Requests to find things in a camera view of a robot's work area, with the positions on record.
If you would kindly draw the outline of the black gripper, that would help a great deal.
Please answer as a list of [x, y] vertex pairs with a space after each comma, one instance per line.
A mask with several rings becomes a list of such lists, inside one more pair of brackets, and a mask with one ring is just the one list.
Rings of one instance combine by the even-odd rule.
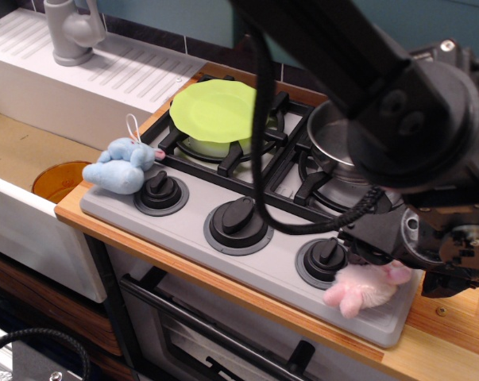
[[425, 298], [479, 288], [479, 162], [387, 177], [356, 169], [369, 183], [400, 194], [404, 204], [343, 228], [339, 236], [351, 247], [350, 264], [383, 266], [399, 260], [424, 270]]

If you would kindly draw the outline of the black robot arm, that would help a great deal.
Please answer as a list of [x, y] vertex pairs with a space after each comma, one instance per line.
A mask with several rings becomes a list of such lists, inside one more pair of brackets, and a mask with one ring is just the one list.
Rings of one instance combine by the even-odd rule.
[[[385, 191], [399, 193], [419, 220], [415, 242], [389, 259], [425, 271], [423, 295], [445, 298], [479, 287], [479, 61], [469, 49], [417, 60], [369, 23], [350, 1], [236, 1], [257, 53], [252, 171], [257, 212], [291, 235], [366, 226]], [[351, 210], [330, 221], [286, 225], [265, 208], [261, 144], [276, 80], [266, 39], [298, 60], [346, 121], [353, 165], [372, 185]]]

